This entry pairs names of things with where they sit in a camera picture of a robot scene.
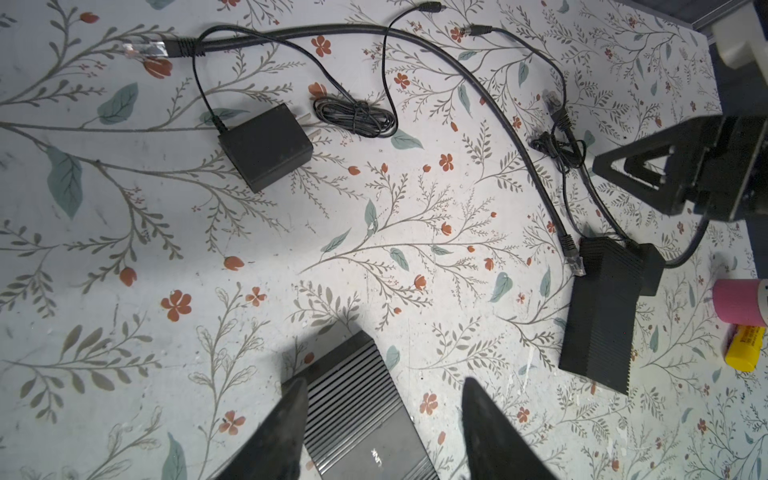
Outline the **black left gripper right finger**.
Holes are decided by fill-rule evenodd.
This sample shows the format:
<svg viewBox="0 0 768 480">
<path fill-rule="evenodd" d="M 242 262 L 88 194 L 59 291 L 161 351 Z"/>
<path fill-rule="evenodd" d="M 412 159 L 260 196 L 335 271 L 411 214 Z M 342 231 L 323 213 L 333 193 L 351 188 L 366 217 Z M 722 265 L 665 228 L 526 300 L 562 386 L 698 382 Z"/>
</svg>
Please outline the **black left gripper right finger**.
<svg viewBox="0 0 768 480">
<path fill-rule="evenodd" d="M 462 389 L 462 429 L 471 479 L 556 479 L 473 377 Z"/>
</svg>

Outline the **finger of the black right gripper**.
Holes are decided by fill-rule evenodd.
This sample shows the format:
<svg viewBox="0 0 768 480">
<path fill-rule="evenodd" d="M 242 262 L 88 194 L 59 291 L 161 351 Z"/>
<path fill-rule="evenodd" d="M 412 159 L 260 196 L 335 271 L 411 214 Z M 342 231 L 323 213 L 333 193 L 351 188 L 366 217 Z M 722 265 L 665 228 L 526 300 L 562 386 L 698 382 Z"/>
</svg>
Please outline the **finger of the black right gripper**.
<svg viewBox="0 0 768 480">
<path fill-rule="evenodd" d="M 690 119 L 595 157 L 593 171 L 669 216 L 696 199 L 702 121 Z"/>
</svg>

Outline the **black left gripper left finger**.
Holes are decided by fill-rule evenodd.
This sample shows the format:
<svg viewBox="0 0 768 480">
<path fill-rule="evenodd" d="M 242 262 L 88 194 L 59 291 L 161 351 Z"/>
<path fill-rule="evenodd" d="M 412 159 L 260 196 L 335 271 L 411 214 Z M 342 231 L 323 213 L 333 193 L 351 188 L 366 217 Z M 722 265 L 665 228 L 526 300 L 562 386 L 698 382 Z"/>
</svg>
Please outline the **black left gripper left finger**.
<svg viewBox="0 0 768 480">
<path fill-rule="evenodd" d="M 217 479 L 298 479 L 307 416 L 308 387 L 300 378 L 289 383 L 287 392 Z"/>
</svg>

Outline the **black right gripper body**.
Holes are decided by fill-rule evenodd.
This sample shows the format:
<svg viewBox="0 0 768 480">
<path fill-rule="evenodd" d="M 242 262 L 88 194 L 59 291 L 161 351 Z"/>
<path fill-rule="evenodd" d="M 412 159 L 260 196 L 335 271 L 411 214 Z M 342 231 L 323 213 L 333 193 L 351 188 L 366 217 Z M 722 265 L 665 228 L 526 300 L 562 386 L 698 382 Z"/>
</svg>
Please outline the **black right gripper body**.
<svg viewBox="0 0 768 480">
<path fill-rule="evenodd" d="M 701 116 L 682 122 L 683 187 L 688 203 L 707 219 L 734 222 L 767 214 L 767 118 Z"/>
</svg>

